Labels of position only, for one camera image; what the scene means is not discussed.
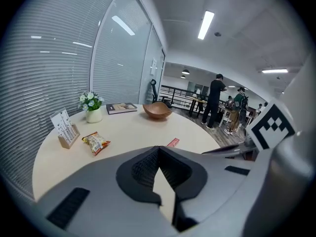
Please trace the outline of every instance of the black t-shirt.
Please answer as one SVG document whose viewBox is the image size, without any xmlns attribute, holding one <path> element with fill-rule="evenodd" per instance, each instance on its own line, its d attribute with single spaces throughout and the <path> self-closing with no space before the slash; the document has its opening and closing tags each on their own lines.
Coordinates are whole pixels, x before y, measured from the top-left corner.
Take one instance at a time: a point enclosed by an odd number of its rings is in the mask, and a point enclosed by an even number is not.
<svg viewBox="0 0 316 237">
<path fill-rule="evenodd" d="M 226 86 L 225 84 L 223 84 L 222 81 L 214 80 L 210 86 L 209 97 L 208 97 L 209 103 L 218 104 L 221 90 L 224 89 L 225 87 Z"/>
</svg>

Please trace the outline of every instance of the flower pot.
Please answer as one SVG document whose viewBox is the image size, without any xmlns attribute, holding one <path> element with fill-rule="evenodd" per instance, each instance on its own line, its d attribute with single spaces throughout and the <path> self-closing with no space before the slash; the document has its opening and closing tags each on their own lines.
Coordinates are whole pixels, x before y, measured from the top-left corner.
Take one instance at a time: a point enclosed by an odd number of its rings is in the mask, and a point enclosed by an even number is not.
<svg viewBox="0 0 316 237">
<path fill-rule="evenodd" d="M 85 117 L 88 123 L 97 123 L 102 120 L 101 107 L 95 111 L 86 111 Z"/>
</svg>

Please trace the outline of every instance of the floor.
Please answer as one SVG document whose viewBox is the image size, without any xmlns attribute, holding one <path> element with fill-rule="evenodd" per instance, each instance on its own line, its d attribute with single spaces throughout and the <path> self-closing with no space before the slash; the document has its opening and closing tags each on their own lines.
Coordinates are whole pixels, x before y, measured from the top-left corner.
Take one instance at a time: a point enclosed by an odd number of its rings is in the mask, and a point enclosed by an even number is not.
<svg viewBox="0 0 316 237">
<path fill-rule="evenodd" d="M 217 144 L 220 147 L 225 147 L 228 145 L 236 144 L 239 142 L 244 141 L 244 134 L 243 134 L 243 127 L 239 129 L 238 132 L 234 132 L 233 135 L 227 135 L 224 132 L 224 129 L 226 128 L 226 122 L 224 121 L 221 127 L 218 127 L 219 123 L 214 123 L 214 131 L 211 131 L 209 129 L 206 129 L 206 125 L 201 124 L 202 122 L 202 115 L 200 114 L 198 118 L 195 118 L 197 116 L 196 113 L 193 113 L 192 117 L 189 117 L 189 111 L 179 108 L 172 108 L 172 111 L 174 113 L 177 113 L 183 117 L 186 117 L 187 119 L 191 120 L 195 124 L 202 127 L 212 138 L 217 142 Z"/>
</svg>

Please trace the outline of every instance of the snack bag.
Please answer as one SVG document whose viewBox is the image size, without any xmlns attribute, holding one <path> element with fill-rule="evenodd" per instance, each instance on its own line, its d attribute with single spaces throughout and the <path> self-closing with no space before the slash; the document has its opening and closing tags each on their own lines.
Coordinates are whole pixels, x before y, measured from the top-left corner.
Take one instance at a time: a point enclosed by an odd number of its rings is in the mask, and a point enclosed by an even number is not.
<svg viewBox="0 0 316 237">
<path fill-rule="evenodd" d="M 90 145 L 91 151 L 96 156 L 102 149 L 104 149 L 110 141 L 105 140 L 98 132 L 94 132 L 82 138 L 82 140 Z"/>
</svg>

